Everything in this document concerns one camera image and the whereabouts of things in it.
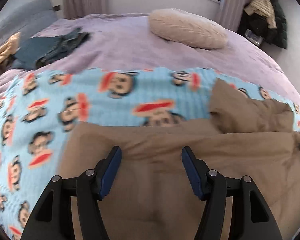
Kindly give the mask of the grey padded headboard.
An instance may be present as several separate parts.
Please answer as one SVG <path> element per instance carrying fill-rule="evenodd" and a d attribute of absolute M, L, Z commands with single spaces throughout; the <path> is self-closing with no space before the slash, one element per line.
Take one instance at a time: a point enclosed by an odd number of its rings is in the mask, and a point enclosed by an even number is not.
<path fill-rule="evenodd" d="M 0 46 L 20 33 L 22 43 L 58 20 L 50 0 L 35 0 L 22 5 L 0 21 Z"/>

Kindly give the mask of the lilac bed sheet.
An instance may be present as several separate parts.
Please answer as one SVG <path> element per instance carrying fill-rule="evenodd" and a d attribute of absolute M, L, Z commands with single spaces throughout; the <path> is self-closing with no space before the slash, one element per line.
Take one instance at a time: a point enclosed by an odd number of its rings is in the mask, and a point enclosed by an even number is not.
<path fill-rule="evenodd" d="M 66 58 L 48 65 L 48 70 L 78 73 L 91 68 L 125 71 L 155 67 L 212 68 L 300 104 L 300 94 L 275 60 L 233 31 L 227 32 L 228 41 L 222 49 L 195 49 L 154 35 L 146 14 L 92 14 L 52 24 L 38 20 L 34 26 L 20 31 L 20 39 L 65 35 L 77 27 L 90 34 L 87 42 Z"/>

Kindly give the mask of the blue monkey print blanket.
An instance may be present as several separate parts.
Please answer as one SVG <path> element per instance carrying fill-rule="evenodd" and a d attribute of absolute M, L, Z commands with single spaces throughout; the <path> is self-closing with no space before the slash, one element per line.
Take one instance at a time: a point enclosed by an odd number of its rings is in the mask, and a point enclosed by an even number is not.
<path fill-rule="evenodd" d="M 20 239 L 31 209 L 55 174 L 63 144 L 80 122 L 168 127 L 208 119 L 213 85 L 223 80 L 247 99 L 286 103 L 300 131 L 300 105 L 209 68 L 132 72 L 44 71 L 15 78 L 0 99 L 0 226 Z"/>

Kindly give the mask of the striped beige garment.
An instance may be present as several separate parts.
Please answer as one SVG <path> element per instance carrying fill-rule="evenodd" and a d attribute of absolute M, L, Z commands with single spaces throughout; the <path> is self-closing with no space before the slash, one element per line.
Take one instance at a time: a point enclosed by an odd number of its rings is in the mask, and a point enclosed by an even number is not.
<path fill-rule="evenodd" d="M 21 32 L 13 34 L 1 47 L 0 47 L 0 64 L 3 63 L 9 56 L 16 53 L 19 47 Z"/>

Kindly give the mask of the beige puffer jacket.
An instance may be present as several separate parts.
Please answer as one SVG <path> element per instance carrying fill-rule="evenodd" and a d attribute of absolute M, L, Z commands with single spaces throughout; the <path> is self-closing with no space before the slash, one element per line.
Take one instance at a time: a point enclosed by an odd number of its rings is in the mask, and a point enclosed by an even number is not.
<path fill-rule="evenodd" d="M 79 123 L 70 133 L 57 172 L 80 175 L 115 145 L 122 162 L 100 210 L 110 239 L 193 239 L 204 203 L 193 193 L 181 161 L 197 158 L 226 177 L 249 175 L 268 203 L 284 239 L 300 227 L 300 132 L 290 105 L 253 100 L 218 80 L 209 119 L 170 127 L 106 127 Z"/>

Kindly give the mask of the clothes pile on chair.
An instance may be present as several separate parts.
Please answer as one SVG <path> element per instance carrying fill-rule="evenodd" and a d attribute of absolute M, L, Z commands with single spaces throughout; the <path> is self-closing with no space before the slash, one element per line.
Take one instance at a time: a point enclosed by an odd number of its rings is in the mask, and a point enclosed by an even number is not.
<path fill-rule="evenodd" d="M 237 33 L 247 30 L 268 44 L 287 48 L 287 20 L 279 0 L 251 0 L 244 6 Z"/>

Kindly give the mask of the cream fluffy pillow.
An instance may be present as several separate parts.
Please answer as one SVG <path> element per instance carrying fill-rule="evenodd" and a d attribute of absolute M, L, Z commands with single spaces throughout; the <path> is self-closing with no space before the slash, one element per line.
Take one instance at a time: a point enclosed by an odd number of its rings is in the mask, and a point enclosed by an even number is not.
<path fill-rule="evenodd" d="M 228 42 L 226 30 L 203 16 L 180 9 L 158 9 L 148 16 L 150 31 L 160 38 L 192 48 L 222 49 Z"/>

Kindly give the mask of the folded blue jeans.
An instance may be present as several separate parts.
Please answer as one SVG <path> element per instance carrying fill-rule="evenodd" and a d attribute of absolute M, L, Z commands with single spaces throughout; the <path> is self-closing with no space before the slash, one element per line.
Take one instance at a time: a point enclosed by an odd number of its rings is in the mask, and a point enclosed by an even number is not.
<path fill-rule="evenodd" d="M 24 41 L 12 56 L 12 69 L 37 70 L 70 55 L 86 42 L 89 33 L 78 27 L 68 34 L 53 37 L 33 37 Z"/>

